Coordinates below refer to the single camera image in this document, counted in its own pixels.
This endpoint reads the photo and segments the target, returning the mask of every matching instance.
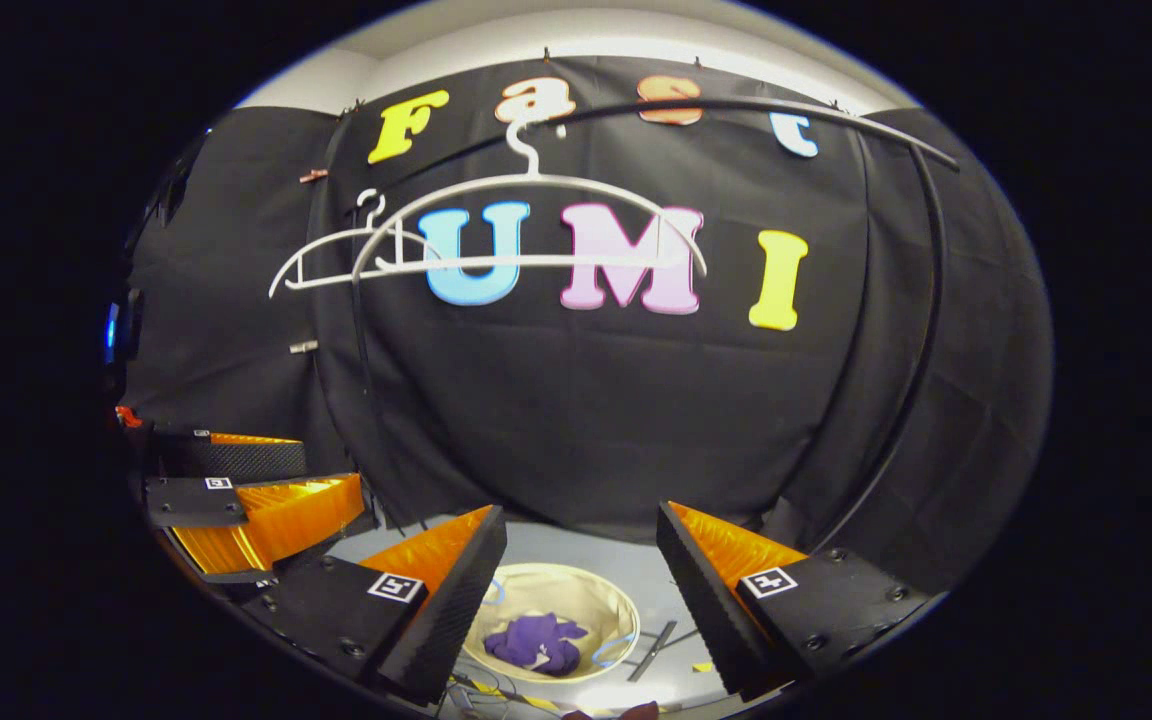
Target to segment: round basket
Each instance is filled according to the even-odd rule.
[[[589,631],[568,641],[579,650],[579,666],[561,679],[510,665],[492,655],[484,642],[503,632],[509,621],[553,612]],[[567,564],[526,562],[503,564],[465,637],[465,652],[494,673],[529,683],[579,683],[612,670],[634,651],[639,638],[639,609],[621,588],[589,570]]]

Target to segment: white clothes hanger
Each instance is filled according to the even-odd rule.
[[[410,204],[407,204],[403,209],[399,210],[397,213],[391,215],[388,220],[385,220],[379,228],[376,228],[373,222],[376,215],[384,213],[385,197],[382,195],[378,195],[374,188],[359,194],[358,199],[356,200],[356,205],[359,207],[364,204],[364,200],[369,199],[369,197],[378,197],[379,200],[378,209],[372,210],[371,213],[367,214],[365,227],[347,229],[347,232],[335,232],[328,234],[328,236],[319,237],[316,241],[306,243],[305,247],[297,250],[296,253],[283,264],[282,268],[275,273],[274,282],[270,283],[270,297],[274,297],[274,291],[278,290],[279,281],[283,281],[285,275],[287,275],[289,270],[291,270],[293,265],[296,266],[296,279],[288,278],[285,280],[285,286],[287,286],[289,290],[306,290],[306,288],[324,287],[342,282],[356,282],[361,281],[361,279],[381,275],[422,273],[426,272],[426,270],[493,268],[493,266],[497,265],[547,266],[547,268],[567,268],[567,266],[575,265],[604,265],[654,270],[667,268],[667,266],[675,265],[681,260],[677,256],[667,256],[664,253],[662,247],[660,247],[660,223],[657,223],[657,255],[655,258],[650,259],[626,258],[626,256],[620,255],[516,255],[509,256],[509,258],[483,256],[483,258],[445,259],[440,258],[434,247],[431,245],[423,236],[419,236],[419,234],[416,233],[404,232],[403,229],[402,222],[407,214],[410,214],[416,210],[425,209],[429,205],[433,205],[435,202],[445,200],[448,199],[448,197],[457,195],[488,190],[488,188],[517,185],[570,187],[576,188],[576,190],[617,197],[617,199],[626,200],[628,204],[639,206],[639,209],[649,211],[649,213],[652,213],[653,215],[660,218],[660,220],[664,220],[665,223],[668,223],[669,227],[679,234],[682,242],[685,243],[687,250],[689,250],[691,255],[691,260],[700,275],[704,276],[708,273],[708,265],[705,263],[700,248],[697,247],[696,242],[691,238],[691,234],[684,232],[684,229],[680,228],[677,223],[673,222],[673,220],[664,213],[664,209],[660,209],[660,206],[654,204],[652,200],[645,199],[645,197],[636,195],[635,192],[627,191],[624,188],[604,182],[591,181],[591,179],[552,176],[552,174],[540,173],[539,152],[536,152],[536,149],[528,145],[525,142],[518,141],[520,129],[526,127],[526,124],[538,122],[540,119],[544,118],[539,118],[539,115],[536,114],[521,115],[521,118],[516,118],[509,123],[506,131],[506,142],[509,147],[517,152],[517,154],[526,158],[525,173],[506,174],[506,176],[494,176],[488,179],[472,179],[472,181],[445,187],[442,190],[431,192],[417,200],[410,202]],[[558,129],[558,136],[566,137],[566,132],[563,132],[566,128],[559,127]],[[339,240],[359,236],[370,237],[358,252],[355,265],[353,265],[351,273],[329,275],[326,278],[305,279],[303,258],[305,258],[306,252]],[[376,248],[379,243],[387,236],[394,238],[394,262],[391,263],[384,258],[376,258],[376,266],[378,266],[379,270],[362,270],[364,268],[366,260],[371,259],[371,256],[376,253]],[[425,249],[426,258],[433,255],[434,259],[418,262],[404,260],[402,238],[420,243],[420,245]]]
[[[691,260],[695,264],[696,270],[700,273],[700,276],[705,276],[708,273],[708,265],[705,264],[705,256],[700,252],[700,248],[696,245],[696,241],[691,238],[691,234],[684,232],[680,228],[677,223],[673,222],[664,213],[664,209],[660,209],[654,202],[646,199],[641,195],[630,192],[622,187],[616,187],[614,184],[608,184],[598,181],[591,181],[591,179],[577,179],[571,176],[551,176],[550,174],[540,173],[540,154],[536,152],[536,149],[528,145],[525,142],[518,141],[520,129],[526,127],[545,118],[539,114],[538,109],[531,109],[530,113],[522,113],[516,119],[514,119],[506,131],[506,142],[513,151],[517,154],[524,156],[526,158],[526,172],[517,174],[507,174],[507,176],[494,176],[487,179],[471,179],[471,181],[461,182],[449,187],[442,188],[442,190],[435,190],[429,195],[419,197],[419,199],[408,202],[402,209],[380,223],[379,228],[376,228],[376,233],[372,234],[370,241],[362,247],[358,251],[358,258],[353,265],[351,278],[355,281],[358,279],[378,276],[381,274],[397,274],[397,273],[422,273],[426,270],[447,270],[447,268],[492,268],[497,265],[525,265],[525,266],[547,266],[547,268],[567,268],[567,266],[573,265],[620,265],[620,266],[631,266],[631,268],[667,268],[673,264],[679,263],[679,258],[666,258],[666,256],[660,252],[662,248],[660,247],[660,223],[657,223],[657,256],[652,260],[643,260],[637,258],[623,258],[623,256],[611,256],[611,255],[516,255],[511,258],[495,258],[495,256],[490,256],[490,258],[449,258],[449,259],[435,259],[435,260],[422,260],[414,263],[403,263],[401,258],[396,255],[397,263],[389,263],[384,258],[376,259],[376,266],[380,270],[367,270],[364,272],[364,266],[366,266],[367,260],[371,256],[376,253],[376,247],[379,245],[384,234],[389,232],[394,227],[401,227],[403,218],[407,218],[408,213],[412,213],[416,210],[427,209],[430,205],[435,204],[435,202],[447,200],[449,197],[456,197],[457,195],[467,195],[470,192],[476,192],[480,190],[492,190],[492,188],[499,187],[518,187],[518,185],[550,185],[550,187],[570,187],[575,190],[584,190],[586,192],[597,192],[602,195],[608,195],[612,197],[617,197],[617,199],[628,202],[628,204],[639,206],[657,215],[662,220],[662,222],[668,223],[669,227],[679,234],[682,242],[685,243],[687,250],[690,251]],[[562,137],[566,132],[560,132],[559,137]],[[433,251],[433,247],[426,243],[426,249]]]
[[[376,210],[372,210],[370,211],[370,213],[367,213],[367,223],[361,228],[348,229],[348,232],[335,232],[328,234],[328,236],[319,237],[319,240],[310,242],[308,243],[308,245],[302,247],[301,250],[297,250],[296,253],[291,256],[291,258],[288,258],[287,263],[283,263],[283,266],[282,268],[279,268],[278,274],[274,275],[274,282],[270,283],[270,297],[274,297],[274,291],[278,290],[278,281],[280,281],[280,279],[283,279],[283,276],[287,275],[288,270],[291,270],[291,265],[296,265],[296,279],[288,279],[287,287],[289,288],[289,290],[305,290],[305,288],[321,287],[325,285],[334,285],[334,283],[346,283],[351,281],[351,275],[349,275],[348,273],[306,280],[305,255],[308,251],[314,250],[317,247],[324,247],[327,245],[328,243],[343,240],[346,237],[357,237],[357,236],[364,236],[364,234],[376,233],[376,229],[372,228],[372,222],[376,220],[376,215],[384,213],[385,211],[385,196],[378,195],[374,188],[367,188],[367,190],[362,191],[358,195],[358,199],[355,202],[357,209],[362,209],[362,204],[364,204],[364,202],[366,202],[369,197],[376,197],[376,199],[378,200],[378,206],[376,206]],[[425,249],[429,250],[431,253],[433,253],[434,257],[438,256],[438,250],[435,250],[432,245],[430,245],[424,237],[419,236],[419,234],[412,232],[404,232],[402,223],[394,223],[394,227],[393,229],[389,230],[389,234],[392,234],[392,236],[396,238],[404,237],[407,240],[419,242],[420,245],[425,247]],[[402,263],[403,243],[396,241],[394,242],[394,247],[396,247],[396,250],[394,250],[394,258],[396,258],[399,263]]]

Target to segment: pink letter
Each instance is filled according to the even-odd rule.
[[[664,213],[692,238],[704,225],[704,217],[691,209],[665,209]],[[650,262],[659,256],[672,259],[664,268],[631,268],[623,265],[598,265],[612,286],[621,306],[630,304],[639,290],[643,275],[652,273],[652,285],[643,293],[643,306],[653,313],[690,314],[700,306],[699,297],[691,291],[691,252],[679,232],[653,217],[641,234],[639,242],[630,245],[626,229],[607,205],[585,202],[563,210],[563,222],[573,228],[573,256],[608,255]],[[571,310],[594,310],[602,306],[607,293],[598,287],[594,264],[573,265],[573,281],[562,293],[563,306]]]

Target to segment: screw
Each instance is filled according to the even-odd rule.
[[[362,657],[362,655],[364,655],[364,651],[362,651],[362,646],[358,643],[353,642],[353,639],[349,639],[349,638],[340,638],[340,652],[343,652],[343,653],[346,653],[349,657]]]

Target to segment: purple cloth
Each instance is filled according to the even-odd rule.
[[[488,635],[483,644],[492,655],[510,665],[561,679],[579,665],[579,651],[567,638],[584,638],[585,635],[589,635],[588,630],[576,623],[559,623],[558,616],[551,612],[548,615],[518,617],[503,632]],[[532,667],[538,653],[544,653],[548,661]]]

